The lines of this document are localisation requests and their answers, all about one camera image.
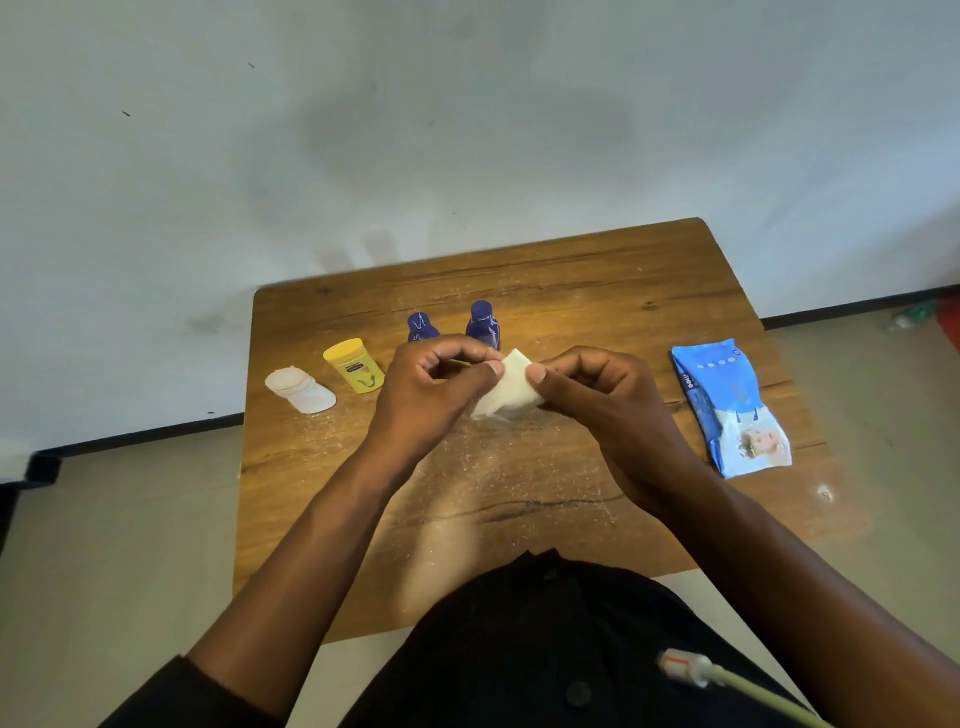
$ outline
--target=dark blue bottle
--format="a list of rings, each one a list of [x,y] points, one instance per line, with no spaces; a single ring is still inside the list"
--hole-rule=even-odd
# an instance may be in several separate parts
[[[419,341],[420,339],[432,339],[434,336],[440,336],[440,332],[430,324],[430,318],[419,311],[410,314],[407,319],[407,326],[410,328],[407,341]]]
[[[477,301],[470,307],[467,336],[494,349],[500,348],[500,324],[493,318],[493,306],[489,301]]]

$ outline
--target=red object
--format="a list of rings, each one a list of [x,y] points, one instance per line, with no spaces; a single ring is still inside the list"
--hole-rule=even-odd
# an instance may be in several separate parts
[[[960,352],[960,299],[949,299],[937,306],[937,323]]]

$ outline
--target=cable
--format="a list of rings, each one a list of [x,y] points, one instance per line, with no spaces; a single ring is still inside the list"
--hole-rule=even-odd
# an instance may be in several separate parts
[[[663,674],[671,680],[687,683],[697,688],[705,688],[710,683],[733,688],[758,703],[763,703],[768,708],[792,717],[802,725],[808,725],[812,728],[832,728],[829,723],[806,708],[759,685],[755,685],[746,678],[723,669],[719,665],[715,665],[706,655],[685,652],[681,649],[667,649],[657,658],[657,664],[663,670]]]

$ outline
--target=white wipe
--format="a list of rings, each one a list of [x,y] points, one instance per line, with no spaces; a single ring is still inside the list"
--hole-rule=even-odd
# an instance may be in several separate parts
[[[531,361],[514,349],[503,360],[503,377],[490,392],[477,402],[470,414],[474,420],[502,416],[528,407],[536,407],[543,397],[527,381],[527,365]]]

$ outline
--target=tabletop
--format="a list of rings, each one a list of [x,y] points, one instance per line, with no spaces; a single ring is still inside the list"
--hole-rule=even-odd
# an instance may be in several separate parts
[[[780,364],[727,260],[699,219],[453,255],[257,291],[233,589],[266,560],[307,502],[360,444],[376,393],[354,394],[323,352],[363,339],[386,371],[424,311],[463,332],[486,299],[501,350],[534,361],[587,344],[646,359],[687,441],[703,434],[670,349],[735,338],[761,396],[790,440],[794,464],[735,478],[805,541],[865,531],[870,521]],[[297,412],[270,392],[275,369],[304,369],[336,393],[335,407]],[[674,537],[622,496],[587,431],[533,411],[512,425],[461,418],[391,500],[326,640],[415,623],[439,598],[526,550],[658,576],[694,568]]]

